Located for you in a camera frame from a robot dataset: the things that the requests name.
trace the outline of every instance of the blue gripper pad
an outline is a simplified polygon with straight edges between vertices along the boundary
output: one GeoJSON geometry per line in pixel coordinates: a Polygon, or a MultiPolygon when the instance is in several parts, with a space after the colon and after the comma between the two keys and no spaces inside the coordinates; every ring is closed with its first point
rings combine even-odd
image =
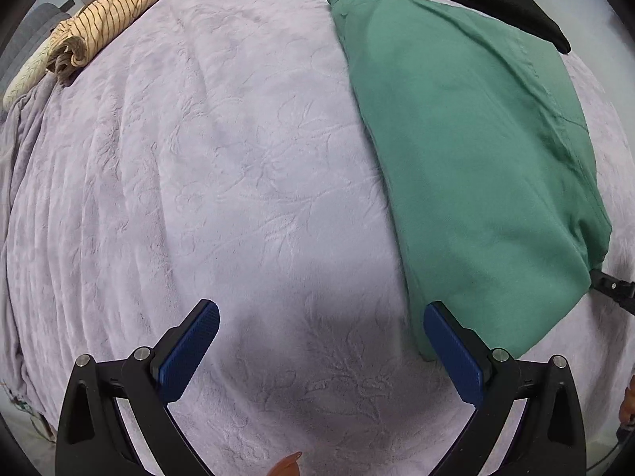
{"type": "Polygon", "coordinates": [[[478,407],[483,401],[483,372],[478,363],[434,303],[423,309],[422,320],[423,330],[459,396],[478,407]]]}
{"type": "Polygon", "coordinates": [[[179,400],[183,395],[219,326],[218,307],[207,301],[159,368],[156,381],[159,397],[164,403],[179,400]]]}

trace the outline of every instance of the bed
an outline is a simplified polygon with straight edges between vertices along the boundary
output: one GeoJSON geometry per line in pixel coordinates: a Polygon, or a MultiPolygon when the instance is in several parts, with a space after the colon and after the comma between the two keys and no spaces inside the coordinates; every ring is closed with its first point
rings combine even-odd
{"type": "MultiPolygon", "coordinates": [[[[575,53],[563,61],[614,228],[604,271],[631,280],[635,165],[592,73],[575,53]]],[[[0,367],[51,424],[78,355],[153,345],[201,298],[220,332],[170,409],[215,474],[265,474],[295,451],[303,476],[428,474],[468,420],[412,342],[325,0],[160,0],[70,87],[47,76],[21,98],[2,141],[0,367]]],[[[588,294],[524,356],[567,357],[587,440],[615,421],[633,329],[588,294]]]]}

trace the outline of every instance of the white floor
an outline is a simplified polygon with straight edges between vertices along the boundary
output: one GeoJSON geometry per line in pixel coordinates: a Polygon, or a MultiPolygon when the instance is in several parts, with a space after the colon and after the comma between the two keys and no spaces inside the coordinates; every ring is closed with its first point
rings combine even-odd
{"type": "Polygon", "coordinates": [[[635,42],[606,0],[535,0],[593,71],[635,152],[635,42]]]}

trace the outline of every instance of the folded green fabric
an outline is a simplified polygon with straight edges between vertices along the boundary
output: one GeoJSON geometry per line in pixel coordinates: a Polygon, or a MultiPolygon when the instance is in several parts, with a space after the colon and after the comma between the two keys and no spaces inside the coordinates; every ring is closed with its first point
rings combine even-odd
{"type": "Polygon", "coordinates": [[[441,300],[518,357],[600,267],[611,225],[553,44],[428,0],[328,0],[388,189],[412,328],[441,300]]]}

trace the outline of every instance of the black cable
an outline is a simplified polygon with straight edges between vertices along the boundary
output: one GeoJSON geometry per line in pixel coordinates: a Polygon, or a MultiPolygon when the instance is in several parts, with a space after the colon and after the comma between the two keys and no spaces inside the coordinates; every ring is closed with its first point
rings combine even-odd
{"type": "Polygon", "coordinates": [[[595,462],[595,463],[594,463],[591,467],[587,467],[587,472],[589,472],[589,471],[591,471],[591,470],[595,469],[598,465],[600,465],[603,461],[605,461],[605,460],[606,460],[609,456],[611,456],[611,455],[614,453],[614,451],[617,449],[617,446],[619,446],[619,445],[620,445],[620,442],[617,442],[617,443],[616,443],[616,444],[615,444],[615,445],[611,448],[611,450],[610,450],[608,453],[606,453],[606,454],[604,455],[604,458],[602,458],[600,461],[596,461],[596,462],[595,462]]]}

